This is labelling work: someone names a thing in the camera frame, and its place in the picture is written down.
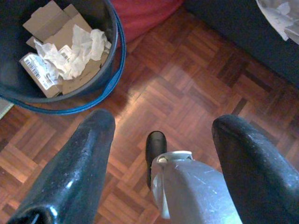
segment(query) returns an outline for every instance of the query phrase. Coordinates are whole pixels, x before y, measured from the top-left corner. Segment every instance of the crumpled paper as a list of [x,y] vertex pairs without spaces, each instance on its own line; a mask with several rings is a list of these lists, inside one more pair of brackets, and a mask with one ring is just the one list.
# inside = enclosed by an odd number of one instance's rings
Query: crumpled paper
[[34,40],[38,55],[46,62],[50,77],[71,80],[81,75],[90,59],[99,61],[103,52],[109,53],[111,43],[103,31],[86,32],[77,25],[73,28],[71,49],[66,45],[59,51],[51,43],[41,44]]

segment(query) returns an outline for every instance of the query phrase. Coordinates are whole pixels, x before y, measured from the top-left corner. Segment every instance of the parquet floor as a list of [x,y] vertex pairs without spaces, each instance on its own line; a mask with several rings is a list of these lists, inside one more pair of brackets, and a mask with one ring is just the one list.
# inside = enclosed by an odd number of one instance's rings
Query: parquet floor
[[[130,43],[128,52],[119,85],[97,106],[115,115],[116,131],[96,224],[170,223],[159,217],[146,186],[145,140],[156,129],[166,134],[170,151],[190,150],[221,170],[212,121],[236,114],[299,169],[299,91],[203,22],[181,8]],[[1,223],[89,112],[57,117],[15,106],[0,121]]]

